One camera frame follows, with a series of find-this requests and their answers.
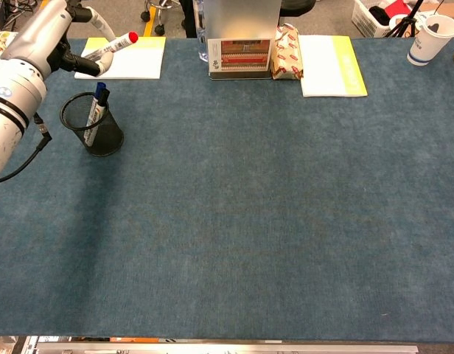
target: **stool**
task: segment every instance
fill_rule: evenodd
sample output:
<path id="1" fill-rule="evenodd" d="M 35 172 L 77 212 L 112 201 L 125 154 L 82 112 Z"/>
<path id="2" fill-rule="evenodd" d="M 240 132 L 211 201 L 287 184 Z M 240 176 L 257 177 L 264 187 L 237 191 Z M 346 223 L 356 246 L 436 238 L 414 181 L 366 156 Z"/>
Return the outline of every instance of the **stool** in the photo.
<path id="1" fill-rule="evenodd" d="M 315 1 L 316 0 L 305 0 L 303 7 L 300 7 L 298 9 L 294 9 L 294 10 L 282 8 L 279 11 L 279 24 L 284 23 L 284 17 L 299 17 L 305 13 L 308 13 L 309 11 L 311 11 L 314 8 Z"/>
<path id="2" fill-rule="evenodd" d="M 165 25 L 161 18 L 161 12 L 172 9 L 173 7 L 180 6 L 178 0 L 145 0 L 145 11 L 140 14 L 140 18 L 143 22 L 150 21 L 150 6 L 155 7 L 158 10 L 158 24 L 155 26 L 155 33 L 157 35 L 165 34 Z"/>

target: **blue marker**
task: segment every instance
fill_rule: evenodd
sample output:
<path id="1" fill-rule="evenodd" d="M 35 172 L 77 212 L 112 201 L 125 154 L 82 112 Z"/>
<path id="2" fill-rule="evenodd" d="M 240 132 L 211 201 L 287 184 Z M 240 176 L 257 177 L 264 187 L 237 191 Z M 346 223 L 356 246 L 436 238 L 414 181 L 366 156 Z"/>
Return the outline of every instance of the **blue marker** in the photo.
<path id="1" fill-rule="evenodd" d="M 104 90 L 105 88 L 106 88 L 106 84 L 105 83 L 97 83 L 96 91 L 94 92 L 94 96 L 93 96 L 93 102 L 91 104 L 91 110 L 89 111 L 88 121 L 86 123 L 87 127 L 89 125 L 93 125 L 95 122 L 97 122 L 97 120 L 94 119 L 95 118 L 94 109 L 96 109 L 97 101 L 101 97 L 102 90 Z M 92 130 L 93 129 L 88 129 L 87 131 L 85 131 L 85 134 L 84 134 L 85 143 L 88 146 L 91 146 L 89 144 L 89 142 L 90 142 L 90 136 L 92 135 L 91 134 Z"/>

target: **tripod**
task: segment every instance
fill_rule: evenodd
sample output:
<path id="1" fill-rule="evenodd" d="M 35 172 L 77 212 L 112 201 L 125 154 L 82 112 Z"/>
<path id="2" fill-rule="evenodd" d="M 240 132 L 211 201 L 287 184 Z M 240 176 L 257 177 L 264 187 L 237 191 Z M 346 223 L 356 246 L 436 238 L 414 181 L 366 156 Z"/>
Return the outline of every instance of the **tripod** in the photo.
<path id="1" fill-rule="evenodd" d="M 407 29 L 408 26 L 411 26 L 411 37 L 415 37 L 416 35 L 416 19 L 414 16 L 416 15 L 417 11 L 422 5 L 424 0 L 418 0 L 416 6 L 413 7 L 411 13 L 405 16 L 402 21 L 400 21 L 395 28 L 393 28 L 386 37 L 402 37 Z"/>

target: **marker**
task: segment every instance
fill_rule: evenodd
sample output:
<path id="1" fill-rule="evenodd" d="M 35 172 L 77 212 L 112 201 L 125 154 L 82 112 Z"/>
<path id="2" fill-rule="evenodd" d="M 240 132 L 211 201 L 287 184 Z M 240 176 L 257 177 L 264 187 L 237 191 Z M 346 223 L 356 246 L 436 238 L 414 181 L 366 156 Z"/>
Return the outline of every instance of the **marker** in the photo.
<path id="1" fill-rule="evenodd" d="M 101 96 L 101 92 L 103 89 L 106 88 L 105 83 L 97 83 L 96 86 L 96 91 L 94 92 L 93 96 L 93 102 L 91 103 L 91 109 L 89 111 L 88 115 L 88 121 L 86 123 L 86 126 L 89 127 L 90 125 L 93 125 L 96 121 L 93 120 L 93 115 L 94 115 L 94 109 L 96 108 L 97 101 L 99 100 L 99 97 Z M 85 138 L 85 143 L 88 144 L 89 136 L 91 135 L 92 129 L 88 129 L 85 131 L 84 138 Z"/>
<path id="2" fill-rule="evenodd" d="M 123 35 L 122 37 L 116 38 L 113 41 L 106 44 L 104 47 L 95 50 L 92 53 L 89 53 L 84 56 L 84 58 L 96 61 L 101 59 L 102 55 L 106 52 L 115 53 L 118 50 L 124 49 L 128 46 L 131 46 L 139 40 L 139 35 L 136 32 L 129 32 Z"/>
<path id="3" fill-rule="evenodd" d="M 104 113 L 106 112 L 106 106 L 108 105 L 108 97 L 109 97 L 110 91 L 107 90 L 106 88 L 103 88 L 101 91 L 101 95 L 99 96 L 99 99 L 97 101 L 96 107 L 94 108 L 94 114 L 93 114 L 93 121 L 98 122 L 103 116 Z M 94 138 L 96 137 L 98 126 L 95 126 L 94 128 L 90 129 L 90 134 L 88 141 L 85 141 L 88 146 L 93 146 L 94 143 Z"/>

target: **water bottle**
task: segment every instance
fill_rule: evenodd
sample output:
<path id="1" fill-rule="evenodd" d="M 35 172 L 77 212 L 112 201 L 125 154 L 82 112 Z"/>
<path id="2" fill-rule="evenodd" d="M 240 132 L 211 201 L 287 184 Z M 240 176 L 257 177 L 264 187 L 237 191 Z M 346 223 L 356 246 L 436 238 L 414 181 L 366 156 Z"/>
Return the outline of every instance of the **water bottle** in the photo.
<path id="1" fill-rule="evenodd" d="M 192 0 L 195 8 L 196 34 L 199 41 L 199 58 L 209 61 L 207 55 L 206 22 L 204 21 L 204 0 Z"/>

